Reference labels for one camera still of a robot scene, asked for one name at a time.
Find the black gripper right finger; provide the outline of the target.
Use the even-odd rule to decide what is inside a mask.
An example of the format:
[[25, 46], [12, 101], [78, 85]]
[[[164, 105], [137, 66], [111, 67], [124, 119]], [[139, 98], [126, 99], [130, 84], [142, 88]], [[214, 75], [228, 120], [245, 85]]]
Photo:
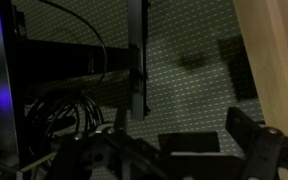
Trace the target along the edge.
[[237, 107], [229, 107], [226, 130], [245, 153], [241, 180], [275, 180], [284, 135], [261, 127]]

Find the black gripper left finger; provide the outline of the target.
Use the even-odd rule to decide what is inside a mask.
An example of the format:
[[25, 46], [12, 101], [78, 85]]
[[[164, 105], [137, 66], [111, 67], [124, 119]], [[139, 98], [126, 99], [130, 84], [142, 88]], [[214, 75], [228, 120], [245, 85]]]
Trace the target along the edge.
[[117, 110], [114, 121], [114, 137], [116, 139], [123, 139], [127, 136], [127, 108], [120, 107]]

